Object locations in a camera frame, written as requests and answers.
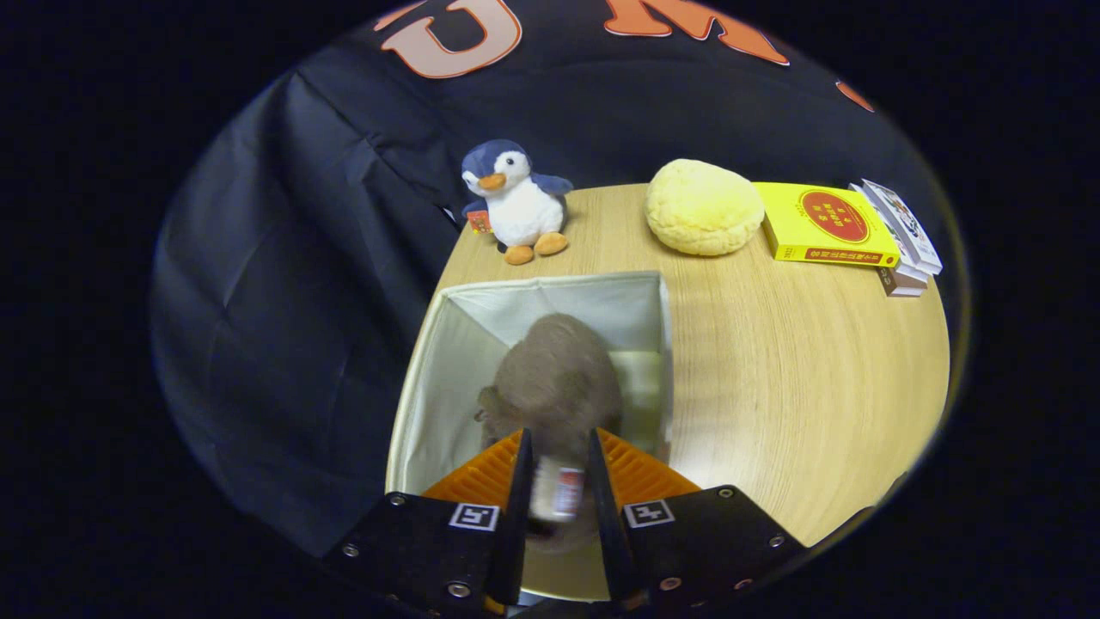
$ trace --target brown plush toy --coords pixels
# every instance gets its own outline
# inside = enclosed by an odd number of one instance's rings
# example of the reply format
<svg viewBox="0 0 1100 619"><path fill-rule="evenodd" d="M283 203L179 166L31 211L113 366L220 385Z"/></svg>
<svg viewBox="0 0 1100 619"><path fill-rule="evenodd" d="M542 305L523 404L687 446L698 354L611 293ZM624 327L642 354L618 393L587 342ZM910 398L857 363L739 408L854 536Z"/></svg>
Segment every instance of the brown plush toy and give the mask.
<svg viewBox="0 0 1100 619"><path fill-rule="evenodd" d="M584 480L588 433L617 432L623 411L618 377L600 336L566 314L540 319L505 355L479 404L483 449L517 430L531 431L538 471L529 546L563 553L594 540L595 504Z"/></svg>

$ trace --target red card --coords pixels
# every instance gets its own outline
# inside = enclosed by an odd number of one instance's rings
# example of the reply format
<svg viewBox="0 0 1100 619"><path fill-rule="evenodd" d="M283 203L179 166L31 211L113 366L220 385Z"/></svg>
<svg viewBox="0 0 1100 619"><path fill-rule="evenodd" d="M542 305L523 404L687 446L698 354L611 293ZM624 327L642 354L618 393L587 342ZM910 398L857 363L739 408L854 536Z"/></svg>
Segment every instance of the red card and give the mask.
<svg viewBox="0 0 1100 619"><path fill-rule="evenodd" d="M473 210L468 212L466 219L470 220L470 226L474 229L475 234L487 234L493 231L493 226L488 224L487 210Z"/></svg>

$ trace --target penguin's orange beak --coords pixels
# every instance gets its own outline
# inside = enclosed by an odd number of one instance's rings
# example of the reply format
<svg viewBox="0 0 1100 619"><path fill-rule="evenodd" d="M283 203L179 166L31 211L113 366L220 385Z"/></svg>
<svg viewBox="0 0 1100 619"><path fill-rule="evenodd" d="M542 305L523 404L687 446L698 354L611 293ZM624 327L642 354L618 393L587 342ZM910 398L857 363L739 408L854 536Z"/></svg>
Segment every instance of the penguin's orange beak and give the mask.
<svg viewBox="0 0 1100 619"><path fill-rule="evenodd" d="M477 180L477 186L487 191L495 191L503 187L507 181L508 178L504 174L490 174L488 176L480 178Z"/></svg>

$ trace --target orange letter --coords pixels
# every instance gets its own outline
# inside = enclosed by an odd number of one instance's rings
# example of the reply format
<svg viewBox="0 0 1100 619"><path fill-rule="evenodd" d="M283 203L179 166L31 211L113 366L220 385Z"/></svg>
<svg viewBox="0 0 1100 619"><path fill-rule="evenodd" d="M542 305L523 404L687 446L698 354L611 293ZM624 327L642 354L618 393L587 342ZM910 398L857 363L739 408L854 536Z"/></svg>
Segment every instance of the orange letter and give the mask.
<svg viewBox="0 0 1100 619"><path fill-rule="evenodd" d="M871 103L867 102L867 99L860 97L859 92L856 92L855 90L853 90L851 87L848 86L847 84L845 84L844 81L840 81L838 79L836 81L836 89L839 90L839 91L842 91L842 92L844 92L845 97L848 97L853 101L856 101L857 103L859 103L859 107L864 108L865 110L871 111L871 112L875 111L875 108L871 107Z"/></svg>
<svg viewBox="0 0 1100 619"><path fill-rule="evenodd" d="M405 64L422 77L442 79L457 77L486 67L508 55L522 30L519 20L503 0L455 0L448 11L464 10L485 32L481 43L462 52L452 52L436 38L429 26L435 21L424 18L387 38L383 49L393 49Z"/></svg>
<svg viewBox="0 0 1100 619"><path fill-rule="evenodd" d="M745 25L729 15L701 7L688 0L607 0L614 18L604 23L612 34L624 36L668 36L672 29L652 18L646 7L659 11L692 38L706 41L711 25L718 22L722 35L718 41L727 47L751 54L780 65L790 60L772 47L760 31Z"/></svg>

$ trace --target penguin plush toy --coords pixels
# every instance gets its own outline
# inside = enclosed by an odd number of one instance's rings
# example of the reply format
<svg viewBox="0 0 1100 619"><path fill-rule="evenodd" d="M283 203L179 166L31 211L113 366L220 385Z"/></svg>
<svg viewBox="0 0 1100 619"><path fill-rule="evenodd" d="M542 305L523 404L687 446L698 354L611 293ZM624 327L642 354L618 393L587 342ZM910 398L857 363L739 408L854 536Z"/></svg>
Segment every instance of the penguin plush toy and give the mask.
<svg viewBox="0 0 1100 619"><path fill-rule="evenodd" d="M573 190L573 184L531 172L531 158L519 144L490 140L474 147L462 159L462 180L479 196L462 214L488 211L507 263L524 264L536 253L551 255L569 244L561 233L565 210L558 196Z"/></svg>

